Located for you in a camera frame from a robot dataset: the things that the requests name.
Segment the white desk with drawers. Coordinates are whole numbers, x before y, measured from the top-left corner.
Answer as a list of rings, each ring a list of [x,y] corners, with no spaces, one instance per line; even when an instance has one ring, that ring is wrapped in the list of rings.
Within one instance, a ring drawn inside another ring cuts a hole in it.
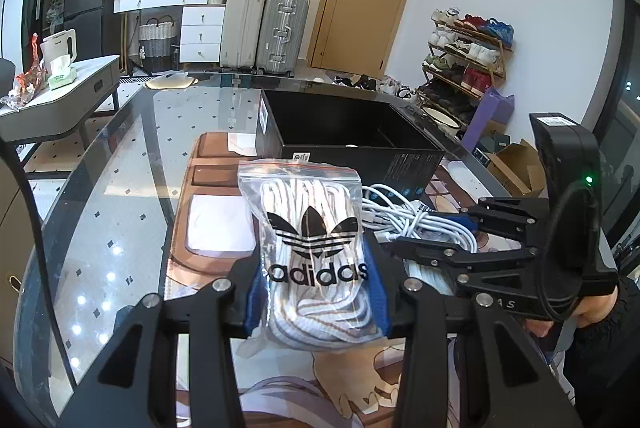
[[[114,0],[114,11],[139,15],[138,58],[148,68],[163,70],[172,61],[220,60],[225,1]]]

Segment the adidas bag of white laces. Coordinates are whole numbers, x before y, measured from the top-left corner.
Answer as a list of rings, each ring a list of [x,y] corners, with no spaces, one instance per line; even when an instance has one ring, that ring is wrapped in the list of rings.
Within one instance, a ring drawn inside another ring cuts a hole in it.
[[[238,186],[258,220],[266,335],[305,351],[342,351],[381,338],[369,299],[356,170],[258,159],[240,164]]]

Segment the black cardboard box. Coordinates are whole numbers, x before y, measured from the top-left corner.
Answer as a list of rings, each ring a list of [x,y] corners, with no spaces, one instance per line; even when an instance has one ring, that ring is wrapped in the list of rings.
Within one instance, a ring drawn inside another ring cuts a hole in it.
[[[356,170],[365,185],[382,183],[420,197],[444,157],[424,131],[390,103],[265,90],[258,107],[257,155]]]

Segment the brown cardboard box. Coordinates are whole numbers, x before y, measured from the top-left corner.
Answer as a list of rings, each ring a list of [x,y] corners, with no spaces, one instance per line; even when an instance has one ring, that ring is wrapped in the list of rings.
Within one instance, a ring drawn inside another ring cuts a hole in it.
[[[546,188],[546,174],[537,150],[526,140],[489,153],[489,173],[514,197],[538,197]]]

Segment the white electric kettle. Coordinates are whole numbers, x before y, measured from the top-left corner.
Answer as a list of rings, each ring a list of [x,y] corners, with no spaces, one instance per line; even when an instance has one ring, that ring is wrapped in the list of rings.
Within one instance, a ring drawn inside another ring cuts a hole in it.
[[[42,41],[40,49],[48,73],[51,73],[52,61],[57,58],[69,55],[70,62],[74,62],[77,58],[76,31],[69,29],[52,34]]]

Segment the woven basket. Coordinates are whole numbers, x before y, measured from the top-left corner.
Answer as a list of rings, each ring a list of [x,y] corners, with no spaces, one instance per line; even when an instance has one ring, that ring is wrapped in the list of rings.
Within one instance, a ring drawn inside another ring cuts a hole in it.
[[[153,73],[171,69],[178,31],[178,24],[171,16],[151,18],[140,26],[139,58],[144,70]]]

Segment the white hard suitcase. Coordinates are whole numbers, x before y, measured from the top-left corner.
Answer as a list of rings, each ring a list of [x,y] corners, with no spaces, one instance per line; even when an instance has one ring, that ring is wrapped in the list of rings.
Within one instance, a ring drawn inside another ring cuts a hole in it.
[[[227,0],[219,63],[224,69],[252,70],[265,0]]]

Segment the shoe rack with shoes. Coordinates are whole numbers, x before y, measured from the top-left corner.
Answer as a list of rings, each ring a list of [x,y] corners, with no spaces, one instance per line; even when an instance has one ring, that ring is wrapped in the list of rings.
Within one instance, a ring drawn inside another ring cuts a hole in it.
[[[480,101],[506,80],[514,27],[496,18],[436,9],[434,30],[422,62],[422,100],[462,127],[469,126]]]

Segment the green tissue pack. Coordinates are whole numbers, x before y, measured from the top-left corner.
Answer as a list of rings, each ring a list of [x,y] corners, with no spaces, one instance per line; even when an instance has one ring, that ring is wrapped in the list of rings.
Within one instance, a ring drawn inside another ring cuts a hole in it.
[[[48,85],[51,90],[72,84],[77,77],[70,55],[59,56],[50,62]]]

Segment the white bucket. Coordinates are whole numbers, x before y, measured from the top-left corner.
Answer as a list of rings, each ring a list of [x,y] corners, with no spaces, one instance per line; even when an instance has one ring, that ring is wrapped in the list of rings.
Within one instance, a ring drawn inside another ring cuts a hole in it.
[[[430,118],[433,118],[439,125],[444,125],[454,130],[458,130],[460,128],[460,123],[456,119],[442,111],[434,109],[434,107],[422,107],[422,110]]]

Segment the silver hard suitcase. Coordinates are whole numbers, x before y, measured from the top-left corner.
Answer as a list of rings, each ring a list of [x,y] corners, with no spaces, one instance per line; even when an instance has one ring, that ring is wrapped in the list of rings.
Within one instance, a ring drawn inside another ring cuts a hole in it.
[[[309,0],[266,0],[256,54],[258,72],[293,77]]]

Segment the grey side table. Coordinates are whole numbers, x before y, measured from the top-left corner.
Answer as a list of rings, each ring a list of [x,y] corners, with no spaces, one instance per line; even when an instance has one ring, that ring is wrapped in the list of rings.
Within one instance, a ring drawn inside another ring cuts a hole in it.
[[[119,56],[111,55],[74,64],[77,78],[62,88],[47,89],[22,110],[1,108],[1,139],[26,144],[58,139],[73,133],[119,84]]]

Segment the anime printed table mat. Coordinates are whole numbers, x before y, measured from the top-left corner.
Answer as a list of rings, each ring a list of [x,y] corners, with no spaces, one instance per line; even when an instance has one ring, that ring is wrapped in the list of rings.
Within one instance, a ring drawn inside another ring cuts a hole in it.
[[[401,234],[481,254],[454,207],[427,207],[355,170],[305,155],[257,159],[233,133],[194,143],[172,231],[166,289],[192,294],[257,255],[257,330],[234,345],[252,427],[387,427],[405,345],[376,325],[363,234]]]

